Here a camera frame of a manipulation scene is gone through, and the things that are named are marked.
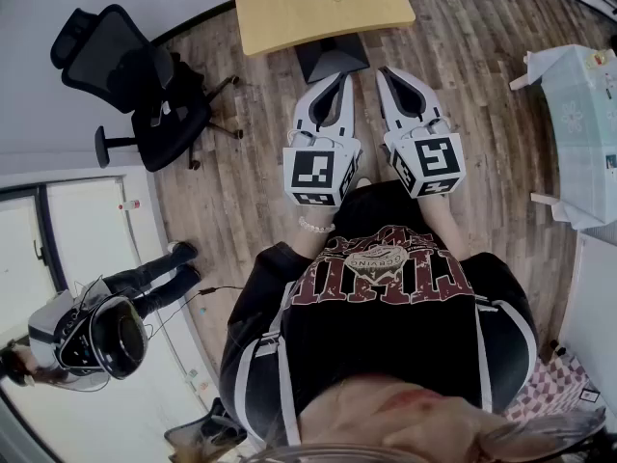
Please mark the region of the person's left forearm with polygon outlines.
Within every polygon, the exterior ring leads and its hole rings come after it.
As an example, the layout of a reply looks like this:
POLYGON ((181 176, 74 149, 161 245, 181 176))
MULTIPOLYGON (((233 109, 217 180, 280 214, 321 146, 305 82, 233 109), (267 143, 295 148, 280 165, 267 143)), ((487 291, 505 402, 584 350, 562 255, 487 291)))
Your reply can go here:
POLYGON ((306 208, 291 239, 291 249, 304 258, 315 259, 323 250, 328 235, 335 229, 334 219, 337 213, 338 208, 335 206, 306 208))

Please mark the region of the wooden table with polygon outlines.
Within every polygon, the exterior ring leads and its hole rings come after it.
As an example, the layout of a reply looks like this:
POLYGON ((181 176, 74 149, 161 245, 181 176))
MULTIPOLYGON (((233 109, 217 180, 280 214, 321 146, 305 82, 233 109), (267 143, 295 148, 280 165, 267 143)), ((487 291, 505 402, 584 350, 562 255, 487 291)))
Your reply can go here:
POLYGON ((243 52, 255 56, 298 44, 409 26, 409 0, 235 0, 243 52))

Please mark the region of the pink checkered mat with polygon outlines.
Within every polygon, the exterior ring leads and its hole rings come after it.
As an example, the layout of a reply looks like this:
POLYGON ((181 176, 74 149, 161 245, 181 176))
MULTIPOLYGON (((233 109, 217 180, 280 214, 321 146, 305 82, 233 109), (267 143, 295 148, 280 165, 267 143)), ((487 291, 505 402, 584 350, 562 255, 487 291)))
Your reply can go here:
POLYGON ((593 408, 600 397, 576 356, 553 353, 547 363, 536 361, 531 376, 503 416, 510 422, 526 422, 593 408))

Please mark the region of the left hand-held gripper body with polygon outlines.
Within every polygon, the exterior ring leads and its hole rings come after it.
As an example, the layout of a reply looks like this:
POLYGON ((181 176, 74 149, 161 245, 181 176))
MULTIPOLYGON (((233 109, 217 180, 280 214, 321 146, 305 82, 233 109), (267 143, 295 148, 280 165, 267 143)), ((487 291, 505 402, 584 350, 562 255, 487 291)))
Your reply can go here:
POLYGON ((361 143, 353 137, 292 129, 282 151, 284 192, 298 206, 340 207, 359 168, 361 143))

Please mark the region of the person's right forearm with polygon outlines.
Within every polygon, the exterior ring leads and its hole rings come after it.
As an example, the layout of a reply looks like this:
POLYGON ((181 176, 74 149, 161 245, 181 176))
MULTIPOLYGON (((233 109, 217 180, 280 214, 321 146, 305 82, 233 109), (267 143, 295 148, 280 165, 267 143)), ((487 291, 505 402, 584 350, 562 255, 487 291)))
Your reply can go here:
POLYGON ((426 196, 417 199, 425 224, 436 234, 450 254, 459 261, 469 259, 469 240, 461 232, 444 195, 426 196))

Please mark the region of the pale green cloth covered table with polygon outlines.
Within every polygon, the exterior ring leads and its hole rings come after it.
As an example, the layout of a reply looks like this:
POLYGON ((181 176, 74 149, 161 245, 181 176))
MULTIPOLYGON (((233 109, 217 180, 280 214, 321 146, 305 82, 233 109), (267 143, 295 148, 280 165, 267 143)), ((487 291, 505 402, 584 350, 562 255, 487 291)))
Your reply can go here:
POLYGON ((513 91, 540 84, 556 144, 559 195, 532 195, 577 231, 617 221, 617 60, 588 69, 594 49, 564 45, 523 57, 513 91))

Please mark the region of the white cabinet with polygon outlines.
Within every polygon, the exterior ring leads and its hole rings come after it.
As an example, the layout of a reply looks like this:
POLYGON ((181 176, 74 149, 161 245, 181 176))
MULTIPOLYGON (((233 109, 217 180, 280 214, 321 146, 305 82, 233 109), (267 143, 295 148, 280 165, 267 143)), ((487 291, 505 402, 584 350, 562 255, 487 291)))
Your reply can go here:
POLYGON ((577 235, 570 294, 558 336, 617 414, 617 246, 577 235))

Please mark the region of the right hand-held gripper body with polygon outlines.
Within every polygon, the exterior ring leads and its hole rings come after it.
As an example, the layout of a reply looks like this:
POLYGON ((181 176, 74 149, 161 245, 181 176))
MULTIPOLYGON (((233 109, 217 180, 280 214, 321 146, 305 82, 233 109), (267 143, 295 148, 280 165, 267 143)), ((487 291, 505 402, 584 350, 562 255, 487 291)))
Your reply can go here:
POLYGON ((385 134, 389 164, 412 199, 453 192, 467 171, 459 133, 448 119, 385 134))

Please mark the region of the small yellow red packet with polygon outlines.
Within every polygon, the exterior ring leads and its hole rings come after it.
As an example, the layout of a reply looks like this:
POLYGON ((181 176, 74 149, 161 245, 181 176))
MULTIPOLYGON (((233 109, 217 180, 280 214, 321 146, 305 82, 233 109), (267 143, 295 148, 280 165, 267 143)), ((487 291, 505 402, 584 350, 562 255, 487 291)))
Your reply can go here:
POLYGON ((585 66, 588 69, 606 66, 609 62, 617 60, 617 54, 613 49, 594 50, 585 58, 585 66))

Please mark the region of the black printed t-shirt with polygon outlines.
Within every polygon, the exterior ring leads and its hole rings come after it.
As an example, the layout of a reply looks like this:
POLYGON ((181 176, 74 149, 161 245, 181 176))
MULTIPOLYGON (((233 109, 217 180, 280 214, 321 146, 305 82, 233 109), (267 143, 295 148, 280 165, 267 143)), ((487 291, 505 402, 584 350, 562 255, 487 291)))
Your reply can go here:
POLYGON ((335 384, 377 374, 502 412, 531 375, 537 333, 510 268, 459 261, 398 181, 353 190, 315 259, 259 253, 228 320, 220 394, 256 437, 335 384))

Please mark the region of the black table base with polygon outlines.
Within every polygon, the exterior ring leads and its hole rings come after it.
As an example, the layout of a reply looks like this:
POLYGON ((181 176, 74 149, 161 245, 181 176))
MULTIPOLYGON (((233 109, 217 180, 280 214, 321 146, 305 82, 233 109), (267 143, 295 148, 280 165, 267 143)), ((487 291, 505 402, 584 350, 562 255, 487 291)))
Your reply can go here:
POLYGON ((307 84, 334 73, 351 73, 370 67, 358 34, 324 38, 295 46, 296 56, 307 84))

